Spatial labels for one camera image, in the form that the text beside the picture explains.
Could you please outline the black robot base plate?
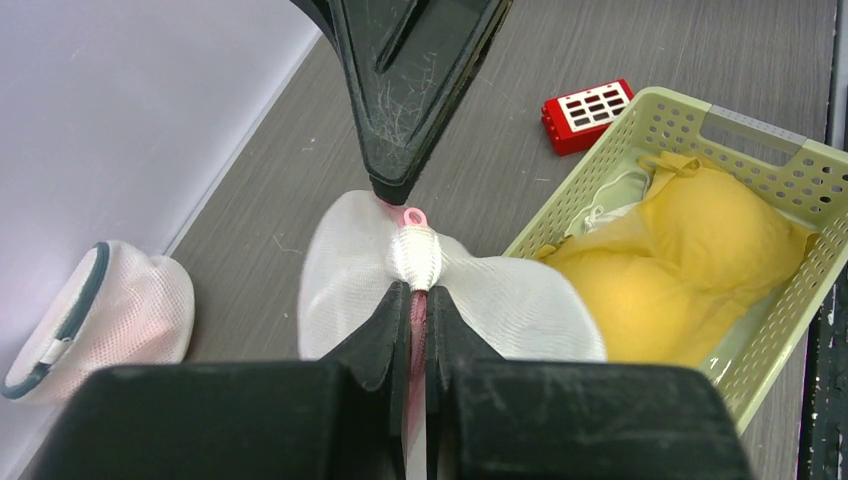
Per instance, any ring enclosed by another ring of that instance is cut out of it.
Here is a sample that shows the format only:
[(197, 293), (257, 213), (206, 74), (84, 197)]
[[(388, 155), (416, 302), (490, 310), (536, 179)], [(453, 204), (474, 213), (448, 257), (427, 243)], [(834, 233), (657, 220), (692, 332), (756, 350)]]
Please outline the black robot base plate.
[(798, 469), (802, 480), (847, 480), (847, 271), (808, 333)]

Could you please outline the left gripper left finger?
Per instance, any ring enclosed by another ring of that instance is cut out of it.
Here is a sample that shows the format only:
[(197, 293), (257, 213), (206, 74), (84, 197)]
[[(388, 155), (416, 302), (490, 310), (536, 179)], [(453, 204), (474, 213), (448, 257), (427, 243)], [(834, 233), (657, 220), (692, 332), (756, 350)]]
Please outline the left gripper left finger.
[(371, 316), (321, 359), (333, 367), (331, 479), (404, 479), (411, 292), (395, 281)]

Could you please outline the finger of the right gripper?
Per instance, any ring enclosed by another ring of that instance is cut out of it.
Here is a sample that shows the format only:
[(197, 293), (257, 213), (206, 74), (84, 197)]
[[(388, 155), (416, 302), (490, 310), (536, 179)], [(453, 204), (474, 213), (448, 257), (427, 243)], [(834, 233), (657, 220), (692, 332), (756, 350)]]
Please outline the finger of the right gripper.
[(404, 204), (482, 65), (509, 0), (302, 0), (343, 67), (376, 196)]

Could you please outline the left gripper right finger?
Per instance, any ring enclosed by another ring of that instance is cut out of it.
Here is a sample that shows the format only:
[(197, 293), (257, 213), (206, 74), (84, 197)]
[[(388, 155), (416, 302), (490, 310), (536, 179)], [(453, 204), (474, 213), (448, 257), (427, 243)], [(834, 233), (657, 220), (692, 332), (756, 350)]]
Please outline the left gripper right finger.
[(426, 477), (460, 479), (462, 427), (455, 378), (483, 359), (501, 359), (461, 316), (450, 292), (427, 295), (425, 364)]

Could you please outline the white pink-zipper laundry bag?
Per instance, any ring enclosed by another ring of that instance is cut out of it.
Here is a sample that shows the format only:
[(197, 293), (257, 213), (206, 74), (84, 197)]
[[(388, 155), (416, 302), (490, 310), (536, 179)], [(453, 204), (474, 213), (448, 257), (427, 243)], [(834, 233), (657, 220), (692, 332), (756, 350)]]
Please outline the white pink-zipper laundry bag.
[(347, 192), (329, 207), (307, 249), (297, 306), (300, 358), (316, 360), (338, 346), (396, 281), (412, 293), (403, 445), (410, 479), (426, 475), (425, 302), (435, 287), (448, 290), (465, 323), (505, 358), (607, 358), (596, 322), (560, 273), (534, 260), (473, 256), (436, 232), (421, 210), (389, 205), (364, 190)]

